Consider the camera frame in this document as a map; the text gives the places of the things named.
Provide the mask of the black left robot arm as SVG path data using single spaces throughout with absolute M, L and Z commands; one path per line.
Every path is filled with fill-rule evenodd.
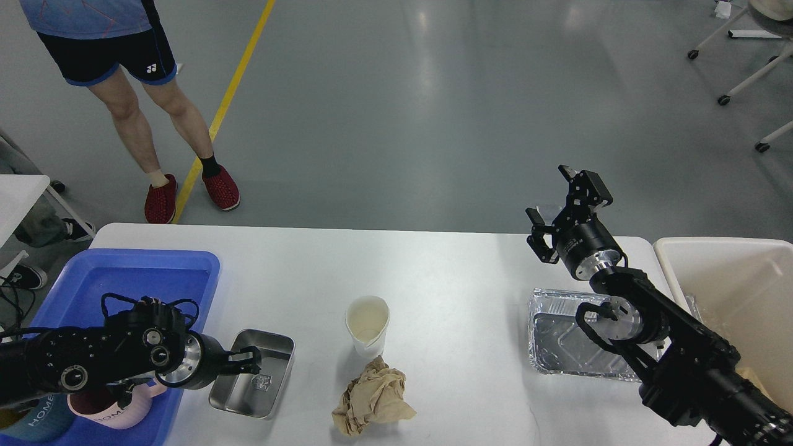
M 2 408 L 51 393 L 81 393 L 155 379 L 168 388 L 197 390 L 218 377 L 257 374 L 258 348 L 226 350 L 212 336 L 193 330 L 198 314 L 184 313 L 190 299 L 101 297 L 102 326 L 30 327 L 3 332 Z

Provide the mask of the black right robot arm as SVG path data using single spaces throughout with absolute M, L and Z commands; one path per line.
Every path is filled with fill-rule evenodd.
M 643 405 L 672 426 L 706 421 L 715 445 L 790 445 L 790 412 L 737 373 L 737 348 L 658 291 L 645 271 L 629 266 L 597 217 L 613 202 L 600 176 L 558 169 L 567 183 L 564 207 L 550 223 L 527 208 L 527 245 L 541 262 L 564 263 L 573 279 L 607 296 L 604 303 L 578 305 L 575 319 L 599 348 L 626 361 L 641 381 Z

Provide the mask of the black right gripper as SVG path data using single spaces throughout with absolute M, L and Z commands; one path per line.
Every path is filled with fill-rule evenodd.
M 538 209 L 525 209 L 532 223 L 527 245 L 543 263 L 555 265 L 559 258 L 573 279 L 589 281 L 595 273 L 616 266 L 625 257 L 611 232 L 598 219 L 599 209 L 613 203 L 613 196 L 600 175 L 591 170 L 575 170 L 559 165 L 567 181 L 566 204 L 552 225 L 547 225 Z M 549 246 L 546 236 L 552 236 Z

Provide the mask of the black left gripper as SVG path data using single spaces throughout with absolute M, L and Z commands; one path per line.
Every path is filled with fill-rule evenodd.
M 247 346 L 238 352 L 229 352 L 212 336 L 190 331 L 186 337 L 181 364 L 162 376 L 162 384 L 170 388 L 198 390 L 206 387 L 221 374 L 258 375 L 261 353 L 257 346 Z

